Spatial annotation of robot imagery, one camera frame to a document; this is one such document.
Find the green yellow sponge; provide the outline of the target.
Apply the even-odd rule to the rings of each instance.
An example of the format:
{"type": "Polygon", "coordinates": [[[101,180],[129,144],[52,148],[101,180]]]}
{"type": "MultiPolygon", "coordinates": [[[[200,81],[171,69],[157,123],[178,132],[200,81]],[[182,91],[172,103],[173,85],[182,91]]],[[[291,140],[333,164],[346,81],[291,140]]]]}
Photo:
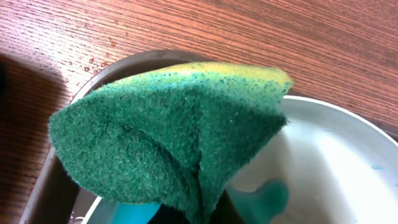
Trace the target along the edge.
{"type": "Polygon", "coordinates": [[[278,68],[174,65],[92,91],[51,115],[49,137],[84,189],[208,223],[227,183],[285,126],[292,85],[278,68]]]}

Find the dark brown serving tray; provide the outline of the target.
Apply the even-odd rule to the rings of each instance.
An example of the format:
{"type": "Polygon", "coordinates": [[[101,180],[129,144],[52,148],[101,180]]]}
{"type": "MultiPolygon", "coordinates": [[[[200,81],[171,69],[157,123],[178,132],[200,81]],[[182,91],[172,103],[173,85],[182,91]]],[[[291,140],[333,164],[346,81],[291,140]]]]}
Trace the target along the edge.
{"type": "MultiPolygon", "coordinates": [[[[213,60],[181,50],[152,50],[132,55],[106,67],[87,81],[73,97],[72,103],[91,90],[100,87],[101,84],[113,82],[119,78],[180,63],[206,61],[213,60]]],[[[305,97],[295,90],[290,90],[289,94],[288,96],[305,97]]],[[[371,119],[365,120],[380,128],[397,143],[397,127],[371,119]]],[[[105,220],[101,220],[99,217],[102,214],[98,210],[113,212],[116,204],[104,203],[99,197],[96,198],[93,194],[80,190],[77,184],[67,176],[54,149],[51,149],[19,223],[70,223],[70,221],[94,223],[94,218],[100,223],[106,223],[108,220],[111,221],[111,216],[104,214],[105,220]]]]}

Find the white plate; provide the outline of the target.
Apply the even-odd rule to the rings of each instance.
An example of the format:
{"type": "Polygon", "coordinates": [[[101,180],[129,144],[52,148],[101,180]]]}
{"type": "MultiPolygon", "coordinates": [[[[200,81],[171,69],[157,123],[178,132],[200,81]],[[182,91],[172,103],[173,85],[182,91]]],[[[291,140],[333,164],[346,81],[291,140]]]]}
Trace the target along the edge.
{"type": "Polygon", "coordinates": [[[364,118],[302,96],[226,188],[212,223],[396,223],[397,143],[364,118]]]}

